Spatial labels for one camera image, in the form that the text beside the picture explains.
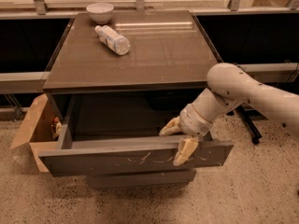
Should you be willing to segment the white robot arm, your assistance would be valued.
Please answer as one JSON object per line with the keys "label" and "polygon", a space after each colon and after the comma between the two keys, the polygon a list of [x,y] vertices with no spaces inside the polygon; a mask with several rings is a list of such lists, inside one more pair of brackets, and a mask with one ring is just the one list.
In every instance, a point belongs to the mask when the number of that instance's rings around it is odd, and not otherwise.
{"label": "white robot arm", "polygon": [[161,136],[186,134],[179,140],[174,165],[180,166],[189,159],[218,117],[242,104],[251,106],[288,133],[299,136],[299,95],[265,85],[231,63],[212,66],[206,81],[207,87],[199,96],[160,131]]}

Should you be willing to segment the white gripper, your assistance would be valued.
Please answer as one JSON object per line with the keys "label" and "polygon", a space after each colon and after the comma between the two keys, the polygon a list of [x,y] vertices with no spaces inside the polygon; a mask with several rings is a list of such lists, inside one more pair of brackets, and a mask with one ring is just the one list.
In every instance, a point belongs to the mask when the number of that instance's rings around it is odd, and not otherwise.
{"label": "white gripper", "polygon": [[172,118],[159,132],[160,136],[168,136],[183,131],[187,137],[181,137],[178,151],[173,160],[174,166],[184,164],[193,154],[199,144],[199,138],[205,136],[213,127],[215,109],[210,105],[187,104],[179,114]]}

